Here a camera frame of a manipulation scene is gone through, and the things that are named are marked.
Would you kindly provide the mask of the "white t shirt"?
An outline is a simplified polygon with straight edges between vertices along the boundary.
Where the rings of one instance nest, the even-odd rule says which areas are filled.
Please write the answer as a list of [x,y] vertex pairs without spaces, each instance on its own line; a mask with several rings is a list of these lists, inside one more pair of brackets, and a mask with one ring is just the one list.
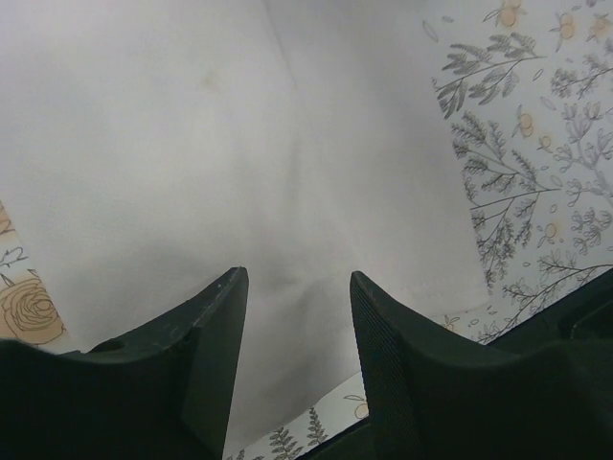
[[247,269],[226,453],[357,373],[355,271],[426,316],[487,301],[424,9],[1,5],[1,199],[72,343]]

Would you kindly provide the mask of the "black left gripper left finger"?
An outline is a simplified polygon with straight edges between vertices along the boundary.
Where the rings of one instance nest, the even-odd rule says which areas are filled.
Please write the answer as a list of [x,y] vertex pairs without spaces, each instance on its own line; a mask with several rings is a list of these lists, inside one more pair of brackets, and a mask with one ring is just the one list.
[[234,267],[192,299],[88,353],[1,343],[5,459],[219,459],[249,278]]

